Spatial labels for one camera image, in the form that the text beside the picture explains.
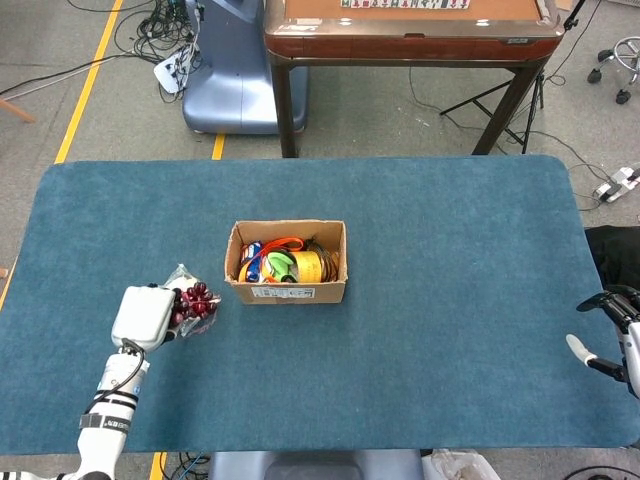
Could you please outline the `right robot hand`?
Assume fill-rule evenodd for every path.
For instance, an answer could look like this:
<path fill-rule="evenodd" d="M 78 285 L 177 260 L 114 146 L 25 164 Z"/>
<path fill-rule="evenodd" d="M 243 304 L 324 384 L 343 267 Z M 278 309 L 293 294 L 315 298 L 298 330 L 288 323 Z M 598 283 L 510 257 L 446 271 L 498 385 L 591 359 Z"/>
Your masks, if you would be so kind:
<path fill-rule="evenodd" d="M 585 366 L 617 382 L 627 385 L 629 392 L 639 398 L 639 291 L 624 285 L 609 285 L 603 292 L 581 302 L 576 310 L 602 310 L 613 322 L 622 353 L 622 363 L 616 364 L 589 351 L 581 340 L 567 334 L 566 343 L 575 357 Z"/>

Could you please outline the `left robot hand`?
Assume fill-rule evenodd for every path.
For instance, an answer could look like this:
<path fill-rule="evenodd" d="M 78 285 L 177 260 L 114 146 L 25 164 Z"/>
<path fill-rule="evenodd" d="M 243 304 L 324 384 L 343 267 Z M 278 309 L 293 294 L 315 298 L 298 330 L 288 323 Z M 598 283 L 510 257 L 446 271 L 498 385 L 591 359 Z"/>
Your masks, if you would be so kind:
<path fill-rule="evenodd" d="M 156 350 L 169 330 L 175 298 L 166 288 L 127 287 L 112 326 L 112 343 L 123 347 L 129 341 L 145 352 Z"/>

